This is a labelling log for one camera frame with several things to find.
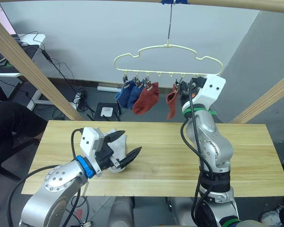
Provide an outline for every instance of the wooden beam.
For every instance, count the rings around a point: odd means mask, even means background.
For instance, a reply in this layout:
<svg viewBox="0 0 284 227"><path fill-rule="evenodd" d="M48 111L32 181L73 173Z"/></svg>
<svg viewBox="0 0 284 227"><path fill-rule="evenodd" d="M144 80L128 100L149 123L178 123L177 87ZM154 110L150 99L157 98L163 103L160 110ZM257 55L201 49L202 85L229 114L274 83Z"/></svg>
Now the wooden beam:
<svg viewBox="0 0 284 227"><path fill-rule="evenodd" d="M71 120L84 120L0 23L0 53Z"/></svg>
<svg viewBox="0 0 284 227"><path fill-rule="evenodd" d="M6 1L27 1L27 0L1 0ZM118 1L144 1L161 2L162 0L118 0ZM244 9L259 9L284 13L284 0L187 0L189 4L223 6Z"/></svg>
<svg viewBox="0 0 284 227"><path fill-rule="evenodd" d="M244 124L257 116L263 110L274 104L284 96L284 78L274 85L269 91L262 95L257 101L250 105L246 110L235 117L231 123Z"/></svg>

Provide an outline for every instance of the clothes hanger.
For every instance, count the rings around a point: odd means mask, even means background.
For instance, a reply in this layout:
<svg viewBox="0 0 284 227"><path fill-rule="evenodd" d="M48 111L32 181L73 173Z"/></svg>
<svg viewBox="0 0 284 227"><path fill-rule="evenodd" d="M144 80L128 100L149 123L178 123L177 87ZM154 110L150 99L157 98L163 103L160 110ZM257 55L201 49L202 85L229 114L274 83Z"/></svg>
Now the clothes hanger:
<svg viewBox="0 0 284 227"><path fill-rule="evenodd" d="M215 73L215 75L220 75L223 71L223 64L221 61L219 61L218 59L216 58L213 58L213 57L210 57L210 56L204 56L202 58L199 58L197 56L197 51L195 51L194 49L191 49L191 48L188 48L188 47L184 47L184 46L179 46L179 45L173 45L173 44L169 44L169 36L170 36L170 27L171 27L171 15L172 15L172 5L171 4L171 7L170 7L170 18L169 18L169 33L168 33L168 38L167 38L167 42L166 44L164 45L156 45L156 46L148 46L148 47L144 47L142 49L140 49L138 51L138 54L137 55L132 55L131 53L125 53L125 54L121 54L119 56L117 56L115 59L114 59L114 67L119 70L119 71L123 71L124 73L127 73L127 72L134 72L136 75L139 73L139 72L143 72L143 73L146 73L148 76L150 73L157 73L158 76L160 77L162 74L169 74L169 76L173 76L175 74L180 74L182 77L185 77L185 75L193 75L193 76L198 76L198 75L207 75L209 73L200 73L200 72L168 72L168 71L153 71L153 70L129 70L129 69L120 69L117 67L116 65L116 62L118 59L122 58L122 57L125 57L125 56L131 56L132 58L139 58L140 55L141 55L141 52L142 51L145 51L145 50L149 50L149 49L154 49L154 48L180 48L180 49L184 49L184 50L187 50L187 51L190 51L192 52L194 55L195 55L195 59L196 60L199 60L199 61L202 61L204 59L211 59L217 63L219 63L221 69L218 73Z"/></svg>

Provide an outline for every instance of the white pipe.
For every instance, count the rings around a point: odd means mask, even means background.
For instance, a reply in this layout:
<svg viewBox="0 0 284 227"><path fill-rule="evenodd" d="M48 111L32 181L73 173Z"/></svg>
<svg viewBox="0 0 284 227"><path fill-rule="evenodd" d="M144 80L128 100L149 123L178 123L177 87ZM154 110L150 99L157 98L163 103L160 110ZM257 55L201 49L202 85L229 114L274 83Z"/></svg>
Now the white pipe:
<svg viewBox="0 0 284 227"><path fill-rule="evenodd" d="M110 92L120 92L121 88L116 88L116 87L102 87L102 86L98 86L97 87L98 91L110 91Z"/></svg>

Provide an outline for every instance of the wooden table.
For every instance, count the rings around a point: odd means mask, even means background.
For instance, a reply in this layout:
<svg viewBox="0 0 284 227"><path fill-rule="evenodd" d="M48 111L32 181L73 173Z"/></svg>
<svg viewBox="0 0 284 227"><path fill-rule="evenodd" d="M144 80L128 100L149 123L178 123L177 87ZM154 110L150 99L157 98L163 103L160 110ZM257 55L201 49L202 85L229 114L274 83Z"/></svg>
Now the wooden table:
<svg viewBox="0 0 284 227"><path fill-rule="evenodd" d="M90 179L88 196L193 196L199 162L180 136L181 123L49 121L31 165L38 168L72 159L71 132L99 127L125 130L126 152L142 146L138 157L122 173L106 170ZM264 124L217 124L234 148L231 185L236 197L284 196L284 172ZM80 133L75 134L77 155ZM27 179L23 194L34 194L49 170Z"/></svg>

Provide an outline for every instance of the gray floor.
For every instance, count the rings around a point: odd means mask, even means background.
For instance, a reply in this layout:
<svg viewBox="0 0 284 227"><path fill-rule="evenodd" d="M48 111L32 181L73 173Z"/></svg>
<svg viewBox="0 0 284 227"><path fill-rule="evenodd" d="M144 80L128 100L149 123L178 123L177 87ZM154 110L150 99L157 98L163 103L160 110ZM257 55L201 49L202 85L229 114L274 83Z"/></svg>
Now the gray floor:
<svg viewBox="0 0 284 227"><path fill-rule="evenodd" d="M69 100L72 101L74 98L74 92L72 92L67 86L57 86L62 94ZM28 91L29 96L32 96L35 88L29 83L24 83L21 90ZM96 88L86 87L84 88L88 92L87 103L91 108L96 109L98 102L114 102L115 93L97 91ZM13 101L26 105L29 102L29 98L25 97L22 92L17 92ZM38 105L34 112L42 116L46 120L52 119L53 108L37 110L45 108L44 105ZM81 113L82 116L89 120L86 113ZM168 107L165 103L165 94L160 95L159 102L146 114L142 116L135 115L131 110L123 109L121 120L122 121L135 121L135 122L167 122ZM177 109L176 116L170 120L170 122L183 122L183 116L180 111L180 106ZM280 160L284 163L284 141L280 141L275 144L278 151ZM31 162L34 158L37 146L32 145L27 149L17 153L4 165L7 169L18 174L19 176L25 176L29 170ZM15 183L5 177L0 176L0 227L7 226L6 219L6 200L9 192L13 188ZM12 215L14 224L18 224L20 219L21 211L26 201L30 198L29 195L21 195L21 188L15 193L12 202ZM107 225L107 219L110 211L110 207L114 201L114 197L89 197L90 214L89 219L92 218L94 227L105 227ZM284 204L283 197L260 197L260 198L236 198L236 202L239 209L240 219L253 219L257 220L260 213L272 210L279 205ZM82 219L86 217L86 207L77 209L80 213L82 209ZM137 227L147 227L152 225L167 225L175 224L172 214L168 211L165 204L164 198L162 197L136 197L136 207L134 209L135 223ZM71 218L70 225L78 224L75 218Z"/></svg>

